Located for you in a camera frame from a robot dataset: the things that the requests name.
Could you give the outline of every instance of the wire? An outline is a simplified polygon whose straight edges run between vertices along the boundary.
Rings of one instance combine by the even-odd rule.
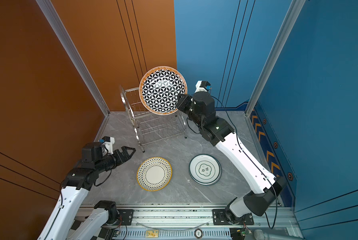
[[[96,185],[96,184],[94,183],[94,186],[95,186],[95,187],[99,187],[100,185],[104,184],[105,181],[106,181],[106,180],[109,178],[109,176],[111,175],[111,173],[112,173],[112,169],[109,171],[109,175],[106,177],[106,179],[105,179],[103,182],[101,182],[101,183],[98,184],[98,185]]]
[[[119,225],[116,227],[116,228],[119,228],[119,231],[120,231],[120,227],[122,226],[122,216],[120,216],[120,223]]]
[[[62,183],[63,183],[63,181],[62,181],[62,182],[60,183],[60,185],[59,185],[59,192],[60,192],[60,205],[61,205],[61,206],[63,206],[63,195],[61,194],[61,190],[62,190],[62,186],[61,186],[61,184],[62,184]],[[50,231],[51,231],[51,229],[52,229],[52,226],[54,225],[55,220],[57,219],[57,217],[58,217],[58,215],[59,215],[60,210],[61,210],[61,207],[59,208],[59,210],[58,210],[58,212],[57,212],[57,215],[55,216],[54,220],[52,221],[52,223],[51,223],[51,227],[50,227],[50,229],[48,230],[47,235],[46,235],[46,237],[44,238],[44,240],[46,240],[46,239],[47,239],[48,234],[50,233]]]
[[[128,229],[127,229],[127,225],[126,225],[126,223],[124,223],[124,225],[126,226],[126,234],[124,235],[124,238],[123,238],[123,240],[126,238],[126,236],[127,236],[127,233],[128,233]]]
[[[193,131],[194,133],[200,134],[200,132],[195,132],[195,131],[190,127],[190,125],[188,124],[188,119],[189,119],[189,118],[187,117],[186,121],[187,121],[187,126],[188,126],[188,128],[191,129],[191,131]]]
[[[236,140],[238,141],[238,146],[240,147],[240,150],[248,157],[248,159],[253,163],[253,165],[255,165],[256,166],[256,168],[260,171],[260,173],[263,175],[263,176],[265,176],[266,177],[266,179],[267,179],[267,181],[268,181],[268,183],[271,185],[271,187],[272,187],[272,189],[273,189],[273,191],[274,191],[274,194],[275,194],[275,207],[276,207],[276,209],[275,209],[275,217],[274,217],[274,223],[272,224],[272,227],[270,227],[270,222],[268,221],[268,217],[267,217],[267,214],[266,214],[266,212],[264,212],[265,214],[266,214],[266,218],[267,218],[267,223],[268,223],[268,227],[270,228],[270,229],[273,229],[274,228],[274,226],[275,226],[275,221],[276,221],[276,216],[277,216],[277,214],[278,214],[278,197],[277,197],[277,195],[276,195],[276,191],[275,191],[275,188],[274,188],[274,186],[272,185],[272,183],[270,182],[270,180],[268,180],[268,178],[267,178],[267,176],[266,175],[264,175],[264,173],[260,170],[260,168],[252,161],[252,159],[247,155],[247,153],[245,153],[245,151],[242,149],[242,147],[240,146],[240,143],[239,143],[239,138],[238,138],[238,130],[237,130],[237,128],[236,128],[236,126],[235,126],[235,124],[232,122],[232,120],[231,120],[231,118],[230,118],[230,116],[228,115],[228,113],[227,113],[227,110],[226,110],[226,108],[223,106],[223,104],[220,102],[220,100],[219,99],[217,99],[216,97],[214,97],[214,96],[211,96],[211,97],[213,97],[213,98],[215,98],[216,100],[218,100],[218,102],[222,105],[222,108],[224,109],[224,111],[226,112],[226,114],[227,114],[227,117],[228,117],[228,119],[230,120],[230,122],[232,123],[232,125],[234,126],[234,128],[235,128],[235,135],[236,135]]]
[[[206,225],[206,224],[209,223],[209,222],[210,222],[210,221],[205,222],[205,223],[203,223],[203,224],[201,224],[201,225],[199,225],[199,226],[196,226],[196,227],[190,227],[190,228],[184,228],[184,229],[177,229],[177,228],[172,228],[172,229],[175,230],[175,231],[178,231],[178,232],[180,232],[180,231],[188,231],[188,230],[191,230],[191,229],[200,228],[201,226]],[[171,229],[171,228],[149,227],[149,226],[146,226],[146,225],[144,225],[144,224],[142,224],[142,223],[140,223],[140,222],[136,222],[136,223],[138,223],[139,225],[141,225],[141,226],[143,226],[143,227],[150,228],[150,229],[155,229],[155,230],[159,230],[159,231],[169,231],[169,230]]]
[[[244,229],[248,228],[252,232],[252,230],[249,227],[247,227],[245,221],[246,221],[246,215],[244,215],[244,219],[243,219]]]

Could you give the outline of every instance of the black and white patterned bowl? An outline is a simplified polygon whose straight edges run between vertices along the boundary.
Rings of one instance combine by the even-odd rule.
[[[160,66],[149,70],[139,85],[143,105],[152,113],[168,115],[178,109],[177,95],[187,94],[184,77],[174,68]]]

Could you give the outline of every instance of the orange wall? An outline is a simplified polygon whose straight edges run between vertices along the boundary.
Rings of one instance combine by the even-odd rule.
[[[139,86],[156,66],[176,68],[173,0],[52,0],[111,111],[119,85]]]
[[[37,3],[0,0],[0,239],[38,237],[102,120]]]

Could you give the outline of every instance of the blue wall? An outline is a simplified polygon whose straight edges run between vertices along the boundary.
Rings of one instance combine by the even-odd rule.
[[[206,80],[226,107],[249,99],[290,3],[175,0],[177,68],[188,92]]]
[[[358,231],[358,1],[306,1],[259,104],[295,171],[305,237],[358,239],[343,233]]]

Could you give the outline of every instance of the sticker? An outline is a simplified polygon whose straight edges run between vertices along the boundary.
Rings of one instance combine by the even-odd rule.
[[[146,237],[159,237],[159,230],[146,231]]]

